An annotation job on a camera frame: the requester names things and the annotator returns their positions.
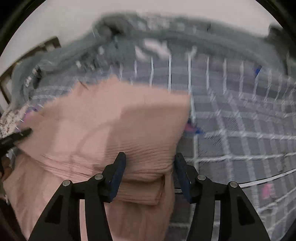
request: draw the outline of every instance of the checkered blanket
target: checkered blanket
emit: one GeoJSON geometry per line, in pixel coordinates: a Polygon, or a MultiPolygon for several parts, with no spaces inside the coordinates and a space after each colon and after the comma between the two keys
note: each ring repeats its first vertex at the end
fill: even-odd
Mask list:
{"type": "MultiPolygon", "coordinates": [[[[272,241],[280,240],[296,218],[295,81],[253,63],[188,54],[168,60],[151,58],[105,71],[64,72],[51,85],[41,81],[31,104],[67,93],[76,81],[96,83],[110,74],[131,83],[186,90],[191,120],[202,132],[184,135],[178,145],[187,162],[214,182],[240,183],[272,241]]],[[[166,240],[185,240],[194,205],[176,194],[166,240]]],[[[213,240],[219,232],[216,203],[213,240]]]]}

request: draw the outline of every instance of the pink cloth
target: pink cloth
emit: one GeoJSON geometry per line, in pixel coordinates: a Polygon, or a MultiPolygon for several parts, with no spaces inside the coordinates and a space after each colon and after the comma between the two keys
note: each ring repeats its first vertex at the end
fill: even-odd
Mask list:
{"type": "Polygon", "coordinates": [[[17,158],[22,165],[15,170],[18,177],[13,173],[4,183],[26,237],[58,183],[85,181],[123,151],[127,155],[123,180],[116,200],[106,205],[113,239],[163,240],[173,209],[173,156],[188,113],[187,94],[130,85],[116,78],[98,85],[77,83],[69,95],[34,112],[24,125],[33,133],[18,144],[25,153],[17,158]],[[25,172],[27,165],[31,170],[25,172]],[[50,191],[42,190],[37,177],[49,183],[52,179],[50,191]],[[20,185],[28,191],[21,191],[21,196],[20,185]],[[37,186],[34,195],[37,200],[43,197],[40,204],[30,204],[28,185],[37,186]]]}

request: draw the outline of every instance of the gray blanket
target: gray blanket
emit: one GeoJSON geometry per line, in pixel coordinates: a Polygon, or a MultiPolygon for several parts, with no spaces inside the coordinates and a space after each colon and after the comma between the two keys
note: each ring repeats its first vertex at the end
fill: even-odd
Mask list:
{"type": "MultiPolygon", "coordinates": [[[[112,15],[83,40],[22,62],[13,75],[14,104],[30,100],[38,108],[76,81],[97,83],[110,74],[187,90],[191,120],[203,134],[184,135],[178,151],[213,181],[241,183],[276,241],[296,218],[295,81],[283,65],[272,45],[217,24],[112,15]],[[168,55],[147,48],[146,38],[166,41],[168,55]],[[232,46],[222,41],[229,38],[232,46]]],[[[186,239],[192,208],[176,197],[167,240],[186,239]]]]}

